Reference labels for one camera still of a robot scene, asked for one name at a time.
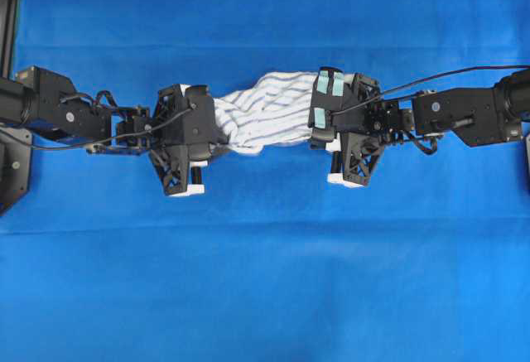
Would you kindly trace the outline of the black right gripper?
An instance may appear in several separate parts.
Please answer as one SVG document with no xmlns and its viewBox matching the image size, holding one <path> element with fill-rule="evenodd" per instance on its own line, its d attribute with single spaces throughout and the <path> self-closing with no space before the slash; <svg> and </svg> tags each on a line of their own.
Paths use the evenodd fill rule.
<svg viewBox="0 0 530 362">
<path fill-rule="evenodd" d="M 343 76 L 344 72 L 322 66 L 319 75 Z M 354 130 L 337 133 L 325 145 L 332 154 L 327 181 L 348 188 L 366 187 L 385 147 L 404 143 L 407 133 L 414 131 L 412 110 L 401 108 L 396 99 L 382 99 L 377 80 L 357 74 L 353 91 L 358 102 L 335 115 L 352 111 L 349 117 Z"/>
</svg>

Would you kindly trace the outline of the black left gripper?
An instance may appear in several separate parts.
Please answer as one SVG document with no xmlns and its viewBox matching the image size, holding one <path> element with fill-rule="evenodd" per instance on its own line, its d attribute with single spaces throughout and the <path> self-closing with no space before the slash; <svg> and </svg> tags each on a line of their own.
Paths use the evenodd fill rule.
<svg viewBox="0 0 530 362">
<path fill-rule="evenodd" d="M 205 84 L 174 84 L 158 92 L 154 112 L 129 109 L 116 125 L 118 144 L 147 152 L 165 195 L 205 193 L 202 169 L 206 160 Z"/>
</svg>

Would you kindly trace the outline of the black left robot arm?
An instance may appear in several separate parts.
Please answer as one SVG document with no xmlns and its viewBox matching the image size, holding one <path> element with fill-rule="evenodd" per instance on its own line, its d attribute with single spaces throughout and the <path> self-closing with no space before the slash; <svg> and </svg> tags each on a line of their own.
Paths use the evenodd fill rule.
<svg viewBox="0 0 530 362">
<path fill-rule="evenodd" d="M 31 135 L 54 142 L 53 152 L 146 154 L 167 196 L 205 193 L 201 169 L 210 159 L 214 105 L 204 86 L 161 89 L 154 109 L 117 104 L 112 93 L 78 91 L 70 78 L 32 66 L 1 80 L 1 141 L 29 151 Z"/>
</svg>

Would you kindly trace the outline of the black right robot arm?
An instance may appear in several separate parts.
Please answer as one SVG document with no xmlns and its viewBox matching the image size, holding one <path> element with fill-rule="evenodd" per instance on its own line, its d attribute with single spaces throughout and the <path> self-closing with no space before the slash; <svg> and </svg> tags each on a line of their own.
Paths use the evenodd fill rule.
<svg viewBox="0 0 530 362">
<path fill-rule="evenodd" d="M 489 88 L 388 99 L 375 79 L 322 67 L 311 93 L 310 146 L 331 153 L 329 183 L 363 187 L 389 146 L 410 142 L 432 155 L 448 132 L 468 147 L 519 141 L 529 120 L 529 68 L 512 69 Z"/>
</svg>

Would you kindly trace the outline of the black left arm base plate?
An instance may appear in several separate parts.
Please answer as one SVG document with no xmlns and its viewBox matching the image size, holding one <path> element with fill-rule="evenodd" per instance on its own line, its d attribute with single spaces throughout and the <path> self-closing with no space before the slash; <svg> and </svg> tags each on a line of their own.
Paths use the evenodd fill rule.
<svg viewBox="0 0 530 362">
<path fill-rule="evenodd" d="M 14 128 L 5 128 L 4 131 L 18 142 L 1 135 L 1 215 L 28 192 L 32 155 L 30 147 L 19 143 L 32 143 L 29 131 Z"/>
</svg>

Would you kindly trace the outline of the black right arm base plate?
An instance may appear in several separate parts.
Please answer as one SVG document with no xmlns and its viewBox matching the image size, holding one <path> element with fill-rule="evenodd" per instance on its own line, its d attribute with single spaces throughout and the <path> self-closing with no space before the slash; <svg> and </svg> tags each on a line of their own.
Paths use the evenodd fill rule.
<svg viewBox="0 0 530 362">
<path fill-rule="evenodd" d="M 526 191 L 530 191 L 530 133 L 523 139 L 523 184 Z"/>
</svg>

